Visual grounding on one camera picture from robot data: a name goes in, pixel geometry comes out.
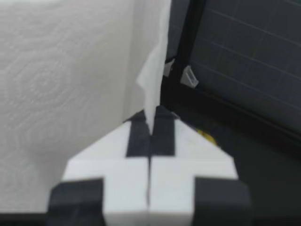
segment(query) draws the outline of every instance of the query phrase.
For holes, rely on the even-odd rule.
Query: black stripe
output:
[[[151,136],[151,154],[175,156],[174,120],[175,116],[163,106],[156,109],[154,131]]]
[[[144,111],[129,119],[132,122],[126,157],[150,157],[150,132]]]
[[[193,226],[251,225],[251,198],[238,180],[195,179]]]
[[[103,180],[61,183],[52,190],[46,226],[105,226]]]

